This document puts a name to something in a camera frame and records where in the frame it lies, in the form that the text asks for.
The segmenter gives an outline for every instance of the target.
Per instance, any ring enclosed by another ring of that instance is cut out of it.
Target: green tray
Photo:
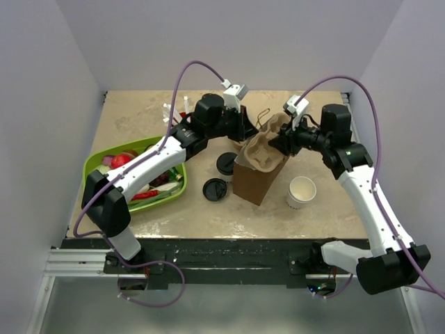
[[[114,148],[109,148],[107,150],[93,154],[85,161],[85,163],[83,165],[83,187],[85,188],[86,177],[88,176],[88,174],[90,174],[92,171],[94,171],[94,169],[96,169],[98,166],[100,166],[102,164],[102,158],[105,155],[117,155],[117,154],[121,153],[123,150],[135,150],[138,154],[142,154],[144,152],[144,149],[148,145],[154,145],[154,144],[158,143],[161,140],[161,138],[162,137],[158,136],[158,137],[146,138],[146,139],[143,139],[140,141],[132,141],[130,143],[115,146]],[[173,194],[167,198],[163,198],[163,199],[157,200],[156,202],[143,205],[142,207],[137,207],[137,208],[133,208],[133,209],[130,208],[129,209],[130,213],[141,212],[141,211],[144,211],[147,209],[151,209],[153,207],[158,207],[159,205],[171,202],[172,200],[175,200],[180,195],[182,195],[184,190],[186,190],[187,183],[188,183],[186,167],[184,164],[180,164],[180,165],[176,166],[176,169],[178,170],[178,172],[180,172],[184,176],[184,178],[183,178],[184,184],[182,185],[182,188],[178,192],[176,192],[175,194]]]

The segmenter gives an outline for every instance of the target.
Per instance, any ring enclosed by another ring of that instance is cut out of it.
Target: black base
[[[369,249],[365,239],[343,240],[345,243]],[[165,260],[175,263],[188,284],[224,285],[286,285],[305,288],[305,275],[329,274],[330,267],[314,268],[304,265],[310,254],[313,239],[139,239],[145,253],[135,263]],[[61,248],[108,249],[102,239],[66,239]],[[104,273],[143,273],[128,269],[108,254],[110,264]],[[169,266],[150,268],[149,289],[166,289],[170,283],[180,283],[178,273]]]

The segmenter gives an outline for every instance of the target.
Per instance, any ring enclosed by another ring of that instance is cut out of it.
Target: red vegetable
[[[125,154],[118,154],[116,155],[112,162],[111,162],[111,168],[116,169],[119,168],[127,163],[129,163],[132,160],[128,155]]]
[[[150,197],[154,197],[154,196],[158,196],[158,195],[159,195],[159,191],[150,190],[150,191],[147,191],[146,193],[137,193],[131,200],[144,200],[146,198],[150,198]]]

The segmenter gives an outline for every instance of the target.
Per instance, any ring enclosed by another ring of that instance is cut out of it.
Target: countertop
[[[221,91],[182,90],[178,94],[178,109],[183,96],[191,106],[205,93]],[[265,108],[274,113],[293,91],[250,91],[244,98],[249,118],[253,123]],[[165,134],[161,110],[170,103],[170,90],[109,91],[104,103],[91,153],[136,141],[145,137]],[[329,103],[342,103],[339,92],[315,91],[308,94],[310,113],[320,119],[321,108]],[[218,176],[216,159],[235,147],[227,138],[209,141],[207,149],[186,162],[188,186],[184,194],[167,205],[133,214],[130,227],[137,237],[177,238],[366,238],[363,225],[354,205],[340,184],[334,179],[317,152],[302,150],[288,160],[277,176],[261,206],[239,198],[232,193],[221,202],[209,202],[202,195],[202,186]],[[316,197],[304,208],[294,210],[286,204],[289,182],[296,176],[311,178],[317,187]],[[81,194],[78,196],[71,224],[79,215]],[[84,217],[79,231],[97,230],[88,217]],[[72,237],[72,230],[67,237]]]

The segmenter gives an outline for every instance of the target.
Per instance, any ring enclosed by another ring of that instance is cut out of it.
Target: paper cup
[[[314,199],[317,188],[314,182],[305,176],[298,176],[289,185],[287,204],[293,209],[300,209]]]

